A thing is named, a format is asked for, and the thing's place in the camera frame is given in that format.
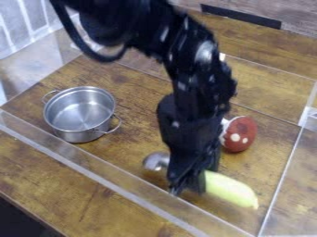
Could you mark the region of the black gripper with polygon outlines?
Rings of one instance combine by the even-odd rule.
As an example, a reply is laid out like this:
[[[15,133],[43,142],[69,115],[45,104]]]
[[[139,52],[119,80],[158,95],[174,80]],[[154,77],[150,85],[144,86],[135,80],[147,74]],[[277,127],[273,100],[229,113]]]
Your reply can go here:
[[[171,94],[159,101],[156,113],[160,139],[170,149],[170,194],[180,194],[184,190],[200,194],[206,191],[203,171],[217,172],[219,167],[223,116],[180,120]]]

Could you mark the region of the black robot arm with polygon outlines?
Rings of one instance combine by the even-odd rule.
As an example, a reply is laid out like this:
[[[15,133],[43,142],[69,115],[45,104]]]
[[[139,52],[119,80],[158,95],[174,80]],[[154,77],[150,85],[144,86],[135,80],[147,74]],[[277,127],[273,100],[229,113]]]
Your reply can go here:
[[[158,126],[170,149],[171,194],[207,190],[204,172],[219,166],[222,119],[237,94],[213,32],[168,0],[49,0],[85,56],[110,63],[134,48],[166,68],[174,92],[158,103]]]

